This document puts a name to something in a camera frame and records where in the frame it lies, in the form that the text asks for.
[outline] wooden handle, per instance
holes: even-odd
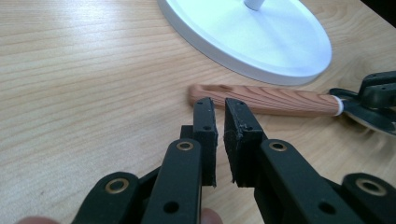
[[[212,98],[215,105],[224,108],[225,98],[245,102],[254,113],[299,117],[337,116],[343,104],[335,96],[312,91],[235,86],[235,85],[192,85],[189,101],[204,97]]]

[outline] finger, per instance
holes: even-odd
[[[46,217],[26,217],[17,224],[59,224],[58,222]]]
[[[204,208],[201,212],[201,224],[222,224],[222,220],[215,211]]]

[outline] clamp jaw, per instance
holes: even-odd
[[[243,102],[226,100],[224,129],[233,182],[255,188],[265,223],[396,223],[393,186],[366,174],[341,186],[321,177],[291,144],[268,139]],[[216,186],[217,141],[213,103],[199,100],[161,167],[105,176],[73,223],[199,223],[201,186]]]

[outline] wood grain surface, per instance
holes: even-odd
[[[396,29],[362,2],[303,2],[329,35],[332,63],[294,90],[357,91],[366,75],[396,70]],[[206,58],[155,0],[0,1],[0,222],[70,223],[103,176],[161,165],[180,126],[192,124],[192,84],[275,87]],[[334,182],[364,172],[396,186],[394,138],[344,116],[257,119]],[[262,223],[253,190],[231,183],[221,139],[218,186],[203,189],[203,207],[224,223]]]

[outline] white lamp base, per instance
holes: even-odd
[[[172,26],[207,57],[235,72],[277,85],[302,85],[332,59],[329,37],[298,0],[158,0]]]

